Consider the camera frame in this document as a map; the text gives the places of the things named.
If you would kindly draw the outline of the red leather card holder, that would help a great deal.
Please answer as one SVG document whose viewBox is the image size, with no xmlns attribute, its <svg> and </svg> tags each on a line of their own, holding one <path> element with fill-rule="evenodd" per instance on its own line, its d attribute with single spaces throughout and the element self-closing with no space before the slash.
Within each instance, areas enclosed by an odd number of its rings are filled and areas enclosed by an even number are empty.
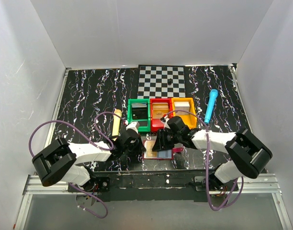
<svg viewBox="0 0 293 230">
<path fill-rule="evenodd" d="M 174 159 L 174 154 L 181 153 L 183 150 L 184 150 L 183 147 L 177 147 L 177 148 L 173 148 L 171 150 L 157 151 L 158 156 L 154 160 L 172 160 L 172 159 Z"/>
</svg>

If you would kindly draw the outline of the gold VIP credit card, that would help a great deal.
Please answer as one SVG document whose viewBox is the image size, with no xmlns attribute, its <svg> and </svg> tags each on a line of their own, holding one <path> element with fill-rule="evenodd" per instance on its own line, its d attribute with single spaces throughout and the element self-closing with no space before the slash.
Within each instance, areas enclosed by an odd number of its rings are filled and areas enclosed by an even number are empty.
<svg viewBox="0 0 293 230">
<path fill-rule="evenodd" d="M 146 151 L 144 152 L 144 159 L 156 159 L 158 156 L 157 151 L 153 151 L 153 147 L 155 144 L 155 140 L 146 140 L 144 143 L 144 147 L 146 148 Z"/>
</svg>

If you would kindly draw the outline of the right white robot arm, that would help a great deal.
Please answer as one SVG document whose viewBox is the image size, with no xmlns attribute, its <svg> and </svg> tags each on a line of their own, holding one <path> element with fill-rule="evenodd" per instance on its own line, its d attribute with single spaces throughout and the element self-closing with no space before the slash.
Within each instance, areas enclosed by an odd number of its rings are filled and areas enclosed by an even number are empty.
<svg viewBox="0 0 293 230">
<path fill-rule="evenodd" d="M 152 150 L 171 150 L 179 143 L 190 149 L 211 149 L 229 154 L 230 161 L 217 166 L 207 179 L 218 191 L 236 178 L 257 178 L 273 157 L 270 149 L 248 129 L 218 133 L 189 128 L 179 116 L 168 119 L 163 129 L 157 131 Z"/>
</svg>

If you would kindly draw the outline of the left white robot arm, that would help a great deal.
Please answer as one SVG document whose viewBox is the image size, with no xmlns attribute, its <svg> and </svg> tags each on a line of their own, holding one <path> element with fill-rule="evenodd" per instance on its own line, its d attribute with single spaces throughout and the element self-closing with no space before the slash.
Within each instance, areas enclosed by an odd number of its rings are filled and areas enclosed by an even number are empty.
<svg viewBox="0 0 293 230">
<path fill-rule="evenodd" d="M 36 154 L 32 163 L 44 187 L 60 181 L 75 183 L 83 191 L 89 192 L 95 187 L 91 170 L 82 166 L 91 161 L 114 161 L 123 155 L 141 154 L 146 151 L 140 134 L 132 128 L 111 139 L 114 148 L 108 142 L 92 144 L 68 143 L 58 138 Z"/>
</svg>

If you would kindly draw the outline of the dark cards in green bin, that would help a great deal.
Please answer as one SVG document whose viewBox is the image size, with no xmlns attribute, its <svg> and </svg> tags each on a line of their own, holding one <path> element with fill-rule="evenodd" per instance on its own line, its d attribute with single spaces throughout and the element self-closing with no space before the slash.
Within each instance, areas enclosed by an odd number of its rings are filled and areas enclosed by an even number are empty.
<svg viewBox="0 0 293 230">
<path fill-rule="evenodd" d="M 132 103 L 132 118 L 134 120 L 148 119 L 148 105 L 147 103 Z"/>
</svg>

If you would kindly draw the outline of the white cards in yellow bin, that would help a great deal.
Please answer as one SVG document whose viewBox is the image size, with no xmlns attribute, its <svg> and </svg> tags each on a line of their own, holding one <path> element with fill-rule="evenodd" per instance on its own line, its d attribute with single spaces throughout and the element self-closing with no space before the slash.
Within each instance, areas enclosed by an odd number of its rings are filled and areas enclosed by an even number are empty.
<svg viewBox="0 0 293 230">
<path fill-rule="evenodd" d="M 190 111 L 190 103 L 188 101 L 175 101 L 174 107 L 174 110 Z"/>
</svg>

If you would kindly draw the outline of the red plastic bin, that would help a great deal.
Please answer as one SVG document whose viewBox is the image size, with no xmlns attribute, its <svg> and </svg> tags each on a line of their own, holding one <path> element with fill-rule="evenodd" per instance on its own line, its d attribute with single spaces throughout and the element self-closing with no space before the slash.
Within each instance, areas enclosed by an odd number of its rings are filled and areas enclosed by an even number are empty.
<svg viewBox="0 0 293 230">
<path fill-rule="evenodd" d="M 151 132 L 157 132 L 158 129 L 164 127 L 164 123 L 160 119 L 171 110 L 172 102 L 170 98 L 150 99 Z"/>
</svg>

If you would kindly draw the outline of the cream toy microphone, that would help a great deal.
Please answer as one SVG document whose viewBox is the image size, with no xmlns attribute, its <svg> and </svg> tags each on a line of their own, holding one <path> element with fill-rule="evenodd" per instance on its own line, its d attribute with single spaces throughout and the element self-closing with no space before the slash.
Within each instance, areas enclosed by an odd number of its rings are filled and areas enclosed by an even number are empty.
<svg viewBox="0 0 293 230">
<path fill-rule="evenodd" d="M 122 117 L 122 111 L 120 109 L 115 109 L 113 115 L 113 130 L 112 130 L 112 137 L 113 140 L 119 136 L 119 129 L 120 129 L 120 122 Z"/>
</svg>

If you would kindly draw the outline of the yellow plastic bin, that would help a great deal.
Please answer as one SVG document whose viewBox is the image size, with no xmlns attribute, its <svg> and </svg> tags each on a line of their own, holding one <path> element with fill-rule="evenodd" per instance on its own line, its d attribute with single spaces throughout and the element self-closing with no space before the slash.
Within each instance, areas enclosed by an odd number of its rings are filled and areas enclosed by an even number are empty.
<svg viewBox="0 0 293 230">
<path fill-rule="evenodd" d="M 172 109 L 174 110 L 174 102 L 175 101 L 188 101 L 190 103 L 190 111 L 183 111 L 183 110 L 177 110 L 176 112 L 173 112 L 173 116 L 179 116 L 182 118 L 183 122 L 190 128 L 196 128 L 197 127 L 197 118 L 193 116 L 192 114 L 196 115 L 195 111 L 195 105 L 192 98 L 172 98 Z"/>
</svg>

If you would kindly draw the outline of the green plastic bin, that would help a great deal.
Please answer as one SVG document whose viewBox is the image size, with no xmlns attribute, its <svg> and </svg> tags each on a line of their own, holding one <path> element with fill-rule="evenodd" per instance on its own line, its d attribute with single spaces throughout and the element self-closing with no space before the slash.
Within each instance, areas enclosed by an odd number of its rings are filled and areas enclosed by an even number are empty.
<svg viewBox="0 0 293 230">
<path fill-rule="evenodd" d="M 129 99 L 127 120 L 129 123 L 138 122 L 139 132 L 150 132 L 150 99 Z"/>
</svg>

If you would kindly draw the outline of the checkered chessboard mat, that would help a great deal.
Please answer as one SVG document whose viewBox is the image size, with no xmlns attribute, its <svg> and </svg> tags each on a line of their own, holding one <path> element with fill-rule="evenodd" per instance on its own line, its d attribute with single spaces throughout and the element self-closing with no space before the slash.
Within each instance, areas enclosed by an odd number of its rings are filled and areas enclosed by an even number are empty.
<svg viewBox="0 0 293 230">
<path fill-rule="evenodd" d="M 184 66 L 139 66 L 138 99 L 185 98 Z"/>
</svg>

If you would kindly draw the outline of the blue toy microphone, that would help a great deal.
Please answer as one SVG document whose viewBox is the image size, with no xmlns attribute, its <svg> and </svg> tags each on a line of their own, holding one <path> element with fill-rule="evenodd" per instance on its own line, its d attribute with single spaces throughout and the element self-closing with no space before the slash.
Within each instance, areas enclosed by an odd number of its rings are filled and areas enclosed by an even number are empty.
<svg viewBox="0 0 293 230">
<path fill-rule="evenodd" d="M 206 113 L 204 117 L 204 123 L 207 125 L 210 123 L 217 97 L 218 97 L 218 90 L 212 89 L 209 93 L 208 105 L 207 105 L 207 109 L 206 109 Z"/>
</svg>

